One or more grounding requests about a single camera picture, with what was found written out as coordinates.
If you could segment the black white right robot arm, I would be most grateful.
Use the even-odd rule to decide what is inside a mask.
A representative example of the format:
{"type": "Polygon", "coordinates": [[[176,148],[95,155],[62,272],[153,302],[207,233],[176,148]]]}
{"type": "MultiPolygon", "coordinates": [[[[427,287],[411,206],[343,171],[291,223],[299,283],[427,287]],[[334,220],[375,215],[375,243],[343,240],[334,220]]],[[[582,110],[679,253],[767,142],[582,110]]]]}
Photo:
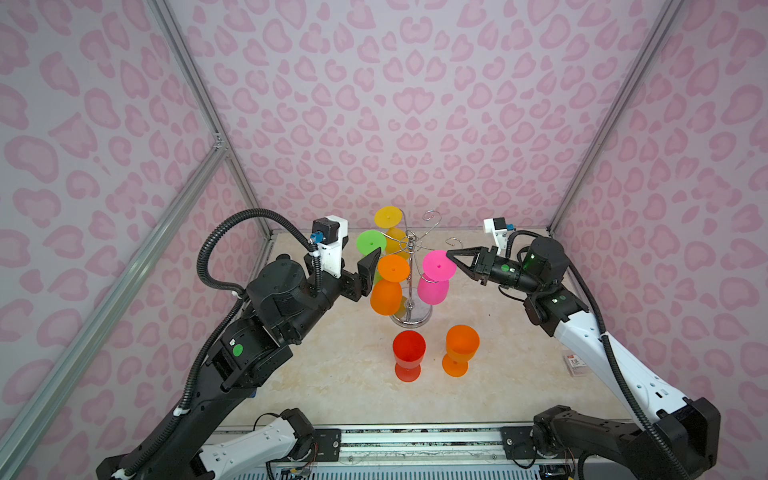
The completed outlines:
{"type": "Polygon", "coordinates": [[[496,247],[454,249],[446,256],[482,285],[523,293],[531,323],[583,360],[631,414],[631,421],[619,422],[551,407],[533,419],[535,453],[576,453],[578,471],[589,457],[601,457],[637,479],[695,479],[716,465],[719,410],[670,385],[614,339],[594,295],[580,299],[564,285],[574,266],[558,241],[534,238],[520,261],[496,247]]]}

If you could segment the pink plastic wine glass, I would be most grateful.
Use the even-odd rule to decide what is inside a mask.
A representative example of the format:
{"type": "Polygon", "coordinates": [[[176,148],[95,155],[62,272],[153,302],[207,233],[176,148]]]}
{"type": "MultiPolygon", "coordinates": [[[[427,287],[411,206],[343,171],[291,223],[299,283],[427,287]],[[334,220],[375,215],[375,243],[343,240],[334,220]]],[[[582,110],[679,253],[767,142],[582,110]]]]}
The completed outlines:
{"type": "Polygon", "coordinates": [[[448,259],[447,252],[437,250],[428,253],[422,262],[423,272],[418,283],[418,296],[428,305],[442,303],[450,290],[450,281],[457,266],[448,259]]]}

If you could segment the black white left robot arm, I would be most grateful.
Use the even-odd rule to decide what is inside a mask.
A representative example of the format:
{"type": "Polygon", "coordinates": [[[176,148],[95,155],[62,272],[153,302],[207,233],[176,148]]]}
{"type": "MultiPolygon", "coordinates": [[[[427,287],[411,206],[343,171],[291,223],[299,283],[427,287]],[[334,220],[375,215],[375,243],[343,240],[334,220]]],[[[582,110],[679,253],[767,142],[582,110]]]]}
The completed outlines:
{"type": "Polygon", "coordinates": [[[246,289],[249,304],[239,318],[217,329],[208,351],[190,371],[194,385],[160,424],[128,454],[104,459],[100,479],[233,479],[279,459],[302,460],[314,443],[314,428],[297,408],[266,426],[215,445],[208,440],[222,421],[293,355],[311,329],[341,297],[358,301],[370,294],[375,249],[355,273],[340,277],[316,272],[282,254],[246,289]]]}

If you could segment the red plastic wine glass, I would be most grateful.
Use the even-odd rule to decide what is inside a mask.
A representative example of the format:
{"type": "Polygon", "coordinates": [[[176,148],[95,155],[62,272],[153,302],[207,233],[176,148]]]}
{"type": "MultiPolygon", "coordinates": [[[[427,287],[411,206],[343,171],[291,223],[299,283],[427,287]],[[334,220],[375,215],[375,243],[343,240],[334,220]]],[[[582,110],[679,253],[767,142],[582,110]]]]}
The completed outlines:
{"type": "Polygon", "coordinates": [[[416,331],[403,331],[394,338],[395,375],[399,380],[410,383],[418,379],[426,348],[426,340],[416,331]]]}

